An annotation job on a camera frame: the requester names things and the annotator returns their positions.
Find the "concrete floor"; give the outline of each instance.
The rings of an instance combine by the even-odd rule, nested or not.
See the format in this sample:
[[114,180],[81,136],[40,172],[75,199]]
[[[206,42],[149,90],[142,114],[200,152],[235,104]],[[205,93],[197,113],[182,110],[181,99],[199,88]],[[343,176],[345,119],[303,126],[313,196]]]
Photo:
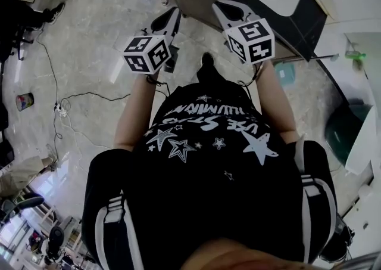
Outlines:
[[[135,78],[123,64],[120,51],[126,38],[139,25],[163,12],[159,0],[41,0],[41,9],[55,7],[66,1],[66,8],[57,22],[45,27],[39,40],[48,49],[58,82],[58,99],[72,94],[96,92],[117,98],[130,92]],[[174,40],[180,47],[175,72],[161,72],[160,80],[168,82],[173,91],[178,85],[196,80],[199,59],[205,51],[216,57],[217,69],[228,80],[249,81],[251,67],[223,45],[217,31],[194,19],[182,20]],[[53,106],[55,81],[44,48],[37,44],[25,46],[25,60],[11,57],[5,66],[4,102],[9,111],[10,126],[5,131],[15,151],[15,163],[28,157],[47,155],[54,146]],[[343,213],[357,196],[361,184],[371,177],[348,173],[336,160],[323,137],[324,126],[341,97],[325,72],[316,62],[298,63],[296,82],[285,88],[291,102],[300,134],[318,141],[327,151],[332,171],[339,212]],[[18,112],[15,96],[32,92],[35,104]],[[164,96],[156,94],[153,114]],[[80,218],[83,210],[86,178],[90,161],[111,148],[114,131],[126,100],[109,102],[96,96],[71,98],[67,117],[57,115],[55,127],[62,134],[56,139],[60,157],[59,169],[36,178],[32,187],[43,194],[58,213]]]

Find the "black t-shirt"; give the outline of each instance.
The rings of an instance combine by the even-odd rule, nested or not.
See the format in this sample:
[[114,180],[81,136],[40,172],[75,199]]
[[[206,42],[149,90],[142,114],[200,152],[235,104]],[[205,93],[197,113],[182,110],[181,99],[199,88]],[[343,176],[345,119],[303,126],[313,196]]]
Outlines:
[[[92,161],[84,241],[110,269],[139,262],[179,269],[216,238],[303,261],[303,184],[294,154],[241,87],[178,88],[132,153],[110,150]],[[328,172],[332,186],[324,150],[313,142],[305,157]],[[322,205],[315,257],[329,233]]]

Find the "star print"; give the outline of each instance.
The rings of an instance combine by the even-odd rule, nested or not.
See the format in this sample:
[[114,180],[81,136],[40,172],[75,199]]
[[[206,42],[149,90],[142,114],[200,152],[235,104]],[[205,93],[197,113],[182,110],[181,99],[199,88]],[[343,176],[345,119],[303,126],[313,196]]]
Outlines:
[[208,99],[210,99],[210,98],[211,97],[209,97],[209,96],[203,95],[203,96],[200,96],[199,98],[197,98],[196,101],[205,101],[207,103]]
[[171,143],[171,145],[173,146],[168,158],[178,156],[182,162],[186,163],[186,156],[188,154],[188,151],[196,151],[192,146],[188,145],[187,139],[180,142],[175,141],[174,139],[169,139],[168,142]]
[[227,176],[229,178],[230,181],[234,181],[233,179],[233,175],[231,173],[228,173],[226,170],[225,170],[225,173],[224,173],[225,176]]
[[243,136],[248,140],[249,146],[247,146],[243,152],[250,153],[255,152],[258,161],[263,166],[266,156],[277,157],[278,154],[267,148],[268,139],[270,139],[270,134],[264,134],[260,138],[256,139],[252,135],[247,134],[245,131],[241,132]]
[[160,129],[158,129],[157,135],[154,136],[152,139],[150,139],[146,144],[157,141],[157,147],[158,147],[159,151],[161,151],[161,147],[163,146],[165,139],[171,138],[173,136],[177,136],[177,134],[171,133],[172,129],[173,128],[170,128],[170,129],[167,129],[166,131],[161,131]]
[[152,130],[149,130],[149,131],[147,131],[147,132],[144,134],[144,136],[150,135],[151,133],[153,133],[153,131],[152,131]]
[[225,147],[224,139],[216,138],[216,141],[213,143],[213,146],[216,146],[218,150],[221,149],[221,147]]

